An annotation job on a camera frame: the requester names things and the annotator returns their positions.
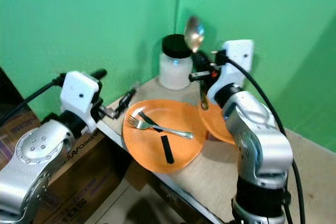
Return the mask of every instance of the cardboard box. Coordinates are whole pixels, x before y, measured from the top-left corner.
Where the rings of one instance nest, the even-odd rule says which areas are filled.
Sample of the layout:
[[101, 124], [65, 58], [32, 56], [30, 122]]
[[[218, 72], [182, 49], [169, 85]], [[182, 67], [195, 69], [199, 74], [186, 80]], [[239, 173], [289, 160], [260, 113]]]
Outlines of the cardboard box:
[[34, 224], [84, 223], [116, 189], [118, 176], [111, 157], [112, 142], [105, 138], [49, 184], [49, 196]]
[[39, 127], [40, 121], [28, 110], [22, 110], [4, 126], [0, 127], [0, 169], [11, 160], [17, 141], [27, 131]]

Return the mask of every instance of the fork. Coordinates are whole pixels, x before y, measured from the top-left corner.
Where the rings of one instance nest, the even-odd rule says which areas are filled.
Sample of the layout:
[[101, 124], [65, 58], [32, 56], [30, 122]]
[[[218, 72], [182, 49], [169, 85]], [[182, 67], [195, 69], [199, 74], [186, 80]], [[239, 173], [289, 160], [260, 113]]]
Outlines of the fork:
[[176, 131], [176, 130], [164, 128], [164, 127], [161, 127], [161, 126], [149, 124], [147, 122], [138, 120], [131, 115], [129, 115], [129, 117], [127, 118], [127, 121], [131, 126], [133, 126], [134, 128], [137, 128], [139, 130], [145, 130], [145, 129], [148, 129], [148, 128], [152, 127], [152, 128], [158, 129], [158, 130], [171, 132], [175, 135], [182, 136], [182, 137], [187, 138], [187, 139], [192, 139], [194, 137], [193, 133], [191, 133], [191, 132]]

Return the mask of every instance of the table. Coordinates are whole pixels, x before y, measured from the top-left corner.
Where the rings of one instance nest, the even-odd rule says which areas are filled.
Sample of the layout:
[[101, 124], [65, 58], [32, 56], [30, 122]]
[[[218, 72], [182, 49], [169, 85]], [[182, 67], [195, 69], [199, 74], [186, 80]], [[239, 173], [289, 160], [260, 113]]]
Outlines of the table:
[[[200, 99], [198, 83], [193, 82], [182, 91], [169, 91], [157, 81], [150, 80], [138, 88], [131, 104], [149, 99], [170, 99], [197, 105]], [[109, 106], [116, 108], [119, 99]], [[121, 137], [123, 116], [117, 120], [105, 117], [98, 128], [127, 150]], [[336, 156], [315, 143], [287, 131], [298, 164], [306, 207], [307, 223], [334, 223], [336, 219]], [[172, 174], [155, 174], [189, 205], [212, 223], [233, 219], [231, 199], [236, 193], [236, 150], [233, 145], [210, 137], [201, 153], [186, 167]], [[297, 191], [292, 171], [289, 191], [294, 223], [299, 223]]]

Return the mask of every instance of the orange plate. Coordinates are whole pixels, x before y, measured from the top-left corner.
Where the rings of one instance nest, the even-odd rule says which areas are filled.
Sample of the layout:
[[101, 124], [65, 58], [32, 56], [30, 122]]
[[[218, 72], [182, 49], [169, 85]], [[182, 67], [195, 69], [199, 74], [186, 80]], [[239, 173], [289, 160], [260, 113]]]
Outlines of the orange plate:
[[225, 120], [222, 116], [222, 110], [220, 107], [217, 104], [212, 104], [209, 100], [208, 105], [209, 108], [207, 110], [202, 110], [201, 103], [198, 105], [198, 111], [205, 127], [211, 135], [217, 139], [230, 144], [235, 144], [232, 135], [225, 126]]
[[[152, 128], [138, 130], [129, 126], [129, 115], [142, 120], [143, 111], [159, 126], [194, 134], [186, 139], [169, 132], [157, 132]], [[163, 150], [161, 136], [167, 135], [174, 163], [168, 164]], [[206, 129], [200, 120], [197, 107], [189, 103], [171, 100], [148, 100], [134, 104], [125, 115], [123, 138], [134, 159], [146, 169], [157, 173], [172, 173], [186, 166], [200, 153], [206, 140]]]

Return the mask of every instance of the black strap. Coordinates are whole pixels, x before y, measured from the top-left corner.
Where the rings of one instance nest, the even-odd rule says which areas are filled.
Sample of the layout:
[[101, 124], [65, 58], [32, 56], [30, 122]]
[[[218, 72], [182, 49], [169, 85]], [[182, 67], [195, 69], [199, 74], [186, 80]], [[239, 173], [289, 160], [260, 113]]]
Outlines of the black strap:
[[170, 149], [168, 137], [166, 135], [161, 136], [161, 140], [162, 140], [164, 154], [166, 156], [167, 163], [173, 164], [174, 158], [173, 158], [172, 150]]
[[138, 115], [141, 116], [145, 120], [146, 123], [158, 126], [158, 124], [156, 124], [152, 119], [150, 119], [148, 116], [146, 116], [145, 113], [143, 113], [142, 111], [140, 111]]
[[[145, 120], [146, 123], [150, 123], [150, 124], [159, 126], [152, 119], [150, 119], [148, 116], [146, 116], [145, 113], [143, 113], [143, 111], [140, 111], [138, 113], [138, 115], [141, 116]], [[166, 156], [167, 163], [168, 164], [173, 164], [174, 163], [174, 158], [173, 158], [172, 150], [170, 149], [168, 137], [166, 135], [161, 136], [161, 141], [162, 141], [162, 144], [163, 144], [163, 150], [164, 150], [164, 154]]]

